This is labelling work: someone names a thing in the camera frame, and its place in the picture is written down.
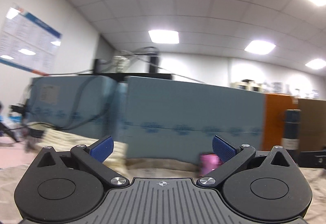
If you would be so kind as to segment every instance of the ceiling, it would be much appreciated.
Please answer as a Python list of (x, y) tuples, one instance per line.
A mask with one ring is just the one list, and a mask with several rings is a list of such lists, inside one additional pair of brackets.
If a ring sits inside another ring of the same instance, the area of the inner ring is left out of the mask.
[[(305, 66), (326, 60), (326, 6), (308, 0), (69, 0), (118, 50), (252, 59), (319, 75)], [(179, 44), (152, 43), (148, 30), (179, 32)], [(244, 51), (252, 40), (276, 44), (268, 55)]]

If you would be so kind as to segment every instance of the blue textured pad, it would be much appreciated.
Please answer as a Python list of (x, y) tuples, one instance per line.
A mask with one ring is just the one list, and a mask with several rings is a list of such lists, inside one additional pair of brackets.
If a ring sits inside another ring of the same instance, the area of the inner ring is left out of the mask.
[(89, 155), (102, 163), (113, 152), (114, 145), (113, 139), (108, 137), (106, 140), (92, 148), (89, 151)]
[(213, 138), (213, 152), (223, 161), (227, 162), (232, 157), (234, 157), (237, 154), (237, 151), (235, 148), (233, 148), (231, 145), (229, 145), (227, 142), (222, 140), (220, 137), (215, 136)]

